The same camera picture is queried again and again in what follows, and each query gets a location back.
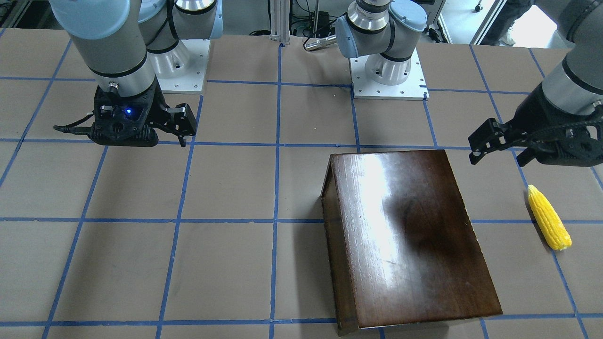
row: person's leg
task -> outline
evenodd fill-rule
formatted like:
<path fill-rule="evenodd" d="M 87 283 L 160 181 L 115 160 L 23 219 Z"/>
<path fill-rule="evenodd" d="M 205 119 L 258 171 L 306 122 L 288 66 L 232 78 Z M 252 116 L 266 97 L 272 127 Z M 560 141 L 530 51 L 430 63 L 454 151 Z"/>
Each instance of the person's leg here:
<path fill-rule="evenodd" d="M 526 13 L 533 0 L 508 0 L 500 10 L 500 13 L 492 23 L 480 45 L 498 46 L 499 39 L 507 32 L 513 22 Z"/>

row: plastic corn toy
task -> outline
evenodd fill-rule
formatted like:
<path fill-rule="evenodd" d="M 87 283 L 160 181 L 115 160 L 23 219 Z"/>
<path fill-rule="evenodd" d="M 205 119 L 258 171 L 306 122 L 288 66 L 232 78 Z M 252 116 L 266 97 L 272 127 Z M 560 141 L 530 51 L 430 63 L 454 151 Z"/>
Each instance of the plastic corn toy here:
<path fill-rule="evenodd" d="M 528 201 L 546 243 L 554 250 L 570 247 L 572 239 L 561 219 L 549 200 L 534 185 L 528 185 Z"/>

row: brown wooden box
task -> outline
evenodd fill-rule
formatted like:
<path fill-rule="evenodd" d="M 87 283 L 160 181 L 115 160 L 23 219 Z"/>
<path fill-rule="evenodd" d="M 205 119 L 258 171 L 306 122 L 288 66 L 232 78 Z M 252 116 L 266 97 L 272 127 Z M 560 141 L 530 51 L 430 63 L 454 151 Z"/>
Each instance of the brown wooden box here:
<path fill-rule="evenodd" d="M 322 201 L 340 335 L 502 313 L 445 151 L 331 155 Z"/>

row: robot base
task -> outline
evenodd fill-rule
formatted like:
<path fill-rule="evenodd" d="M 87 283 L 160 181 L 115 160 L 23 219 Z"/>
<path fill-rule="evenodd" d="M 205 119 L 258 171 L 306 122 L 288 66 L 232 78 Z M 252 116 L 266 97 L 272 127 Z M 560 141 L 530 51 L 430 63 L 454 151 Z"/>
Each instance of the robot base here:
<path fill-rule="evenodd" d="M 190 65 L 176 69 L 169 77 L 157 72 L 163 93 L 203 94 L 210 40 L 182 40 L 190 54 Z"/>
<path fill-rule="evenodd" d="M 400 85 L 387 86 L 370 79 L 364 71 L 369 55 L 350 59 L 350 70 L 357 99 L 423 100 L 429 98 L 423 69 L 417 50 L 412 52 L 412 68 L 408 78 Z"/>

